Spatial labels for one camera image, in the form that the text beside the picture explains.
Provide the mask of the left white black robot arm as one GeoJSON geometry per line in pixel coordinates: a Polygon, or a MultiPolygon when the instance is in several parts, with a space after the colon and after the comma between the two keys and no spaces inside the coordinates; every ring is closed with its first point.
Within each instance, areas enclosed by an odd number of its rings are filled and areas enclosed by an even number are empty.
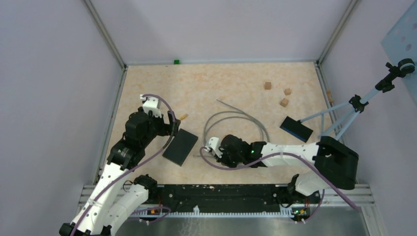
{"type": "Polygon", "coordinates": [[[98,183],[78,215],[62,224],[61,236],[114,236],[133,211],[142,203],[157,199],[156,181],[148,175],[135,179],[132,189],[116,201],[116,196],[129,176],[141,165],[146,147],[157,136],[173,138],[180,125],[173,111],[163,115],[146,112],[140,107],[129,115],[122,138],[111,148],[98,183]]]}

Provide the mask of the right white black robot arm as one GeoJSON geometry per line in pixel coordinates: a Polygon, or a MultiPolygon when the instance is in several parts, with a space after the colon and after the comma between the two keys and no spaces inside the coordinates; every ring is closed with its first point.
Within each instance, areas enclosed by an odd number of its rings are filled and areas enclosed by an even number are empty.
{"type": "Polygon", "coordinates": [[[330,136],[303,145],[248,143],[234,135],[211,137],[205,149],[229,169],[301,166],[309,172],[297,174],[288,186],[289,198],[301,203],[316,191],[332,188],[353,190],[356,185],[358,154],[330,136]]]}

